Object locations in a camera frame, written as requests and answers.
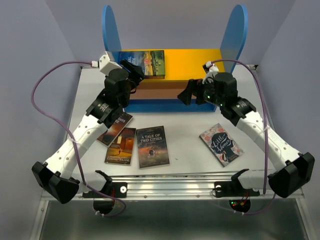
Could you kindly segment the Animal Farm book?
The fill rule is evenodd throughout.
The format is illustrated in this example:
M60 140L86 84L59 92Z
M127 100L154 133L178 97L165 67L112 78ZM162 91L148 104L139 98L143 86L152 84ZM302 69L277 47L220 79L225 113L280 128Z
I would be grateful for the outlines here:
M164 50L120 51L118 61L120 62L121 60L127 60L133 65L141 66L144 75L166 76Z

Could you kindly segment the A Tale of Two Cities book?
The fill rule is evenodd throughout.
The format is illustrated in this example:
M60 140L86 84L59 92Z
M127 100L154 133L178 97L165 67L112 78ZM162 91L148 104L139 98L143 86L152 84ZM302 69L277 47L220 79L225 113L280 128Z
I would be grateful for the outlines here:
M169 165L169 153L164 126L136 130L139 168Z

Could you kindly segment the Jane Eyre book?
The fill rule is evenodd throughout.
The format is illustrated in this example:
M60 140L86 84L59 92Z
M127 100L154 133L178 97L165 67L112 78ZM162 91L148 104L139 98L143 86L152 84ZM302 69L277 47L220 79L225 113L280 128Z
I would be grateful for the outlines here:
M145 75L144 78L145 79L151 79L151 80L165 79L165 75Z

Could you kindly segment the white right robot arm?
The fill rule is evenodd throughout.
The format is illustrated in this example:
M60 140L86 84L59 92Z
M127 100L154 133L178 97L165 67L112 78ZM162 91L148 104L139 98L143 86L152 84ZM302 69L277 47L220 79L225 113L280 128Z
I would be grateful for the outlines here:
M245 133L267 156L274 171L243 169L231 178L230 189L235 195L247 190L266 188L281 198L287 198L308 183L315 158L291 147L263 120L255 106L238 95L237 81L227 72L210 75L206 80L190 79L177 98L186 106L191 98L196 104L213 104L235 127Z

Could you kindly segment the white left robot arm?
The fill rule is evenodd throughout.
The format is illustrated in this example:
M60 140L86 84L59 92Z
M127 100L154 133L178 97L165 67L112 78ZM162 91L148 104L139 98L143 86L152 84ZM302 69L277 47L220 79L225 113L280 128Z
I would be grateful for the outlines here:
M67 132L69 138L62 146L43 163L37 161L31 168L40 187L61 204L68 203L76 194L94 191L100 197L111 193L111 184L103 179L98 180L94 188L85 180L81 165L82 156L99 136L105 133L129 105L130 96L136 92L137 86L145 78L143 69L127 60L120 64L112 61L103 63L91 62L105 75L104 88L85 111L81 122L71 132L59 119L40 109L35 103L35 90L31 92L31 103L42 115L54 120Z

